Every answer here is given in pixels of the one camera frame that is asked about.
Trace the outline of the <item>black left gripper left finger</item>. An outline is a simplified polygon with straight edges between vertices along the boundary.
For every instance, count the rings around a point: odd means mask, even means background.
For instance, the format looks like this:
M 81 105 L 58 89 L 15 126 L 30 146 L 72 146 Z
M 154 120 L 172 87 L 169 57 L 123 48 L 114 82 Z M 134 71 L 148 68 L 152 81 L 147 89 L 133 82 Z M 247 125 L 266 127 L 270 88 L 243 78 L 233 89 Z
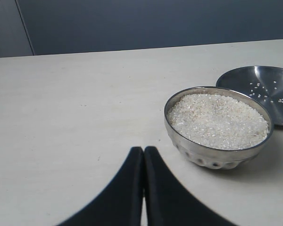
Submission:
M 61 226 L 139 226 L 143 203 L 143 149 L 132 147 L 102 192 Z

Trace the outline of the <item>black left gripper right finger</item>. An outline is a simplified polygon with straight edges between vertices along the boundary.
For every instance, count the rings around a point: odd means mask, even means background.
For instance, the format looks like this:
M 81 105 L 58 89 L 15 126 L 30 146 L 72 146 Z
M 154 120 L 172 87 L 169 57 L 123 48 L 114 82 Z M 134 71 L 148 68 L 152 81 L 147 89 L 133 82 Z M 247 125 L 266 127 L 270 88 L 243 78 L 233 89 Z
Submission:
M 196 199 L 172 174 L 158 149 L 144 151 L 145 199 L 149 226 L 233 226 Z

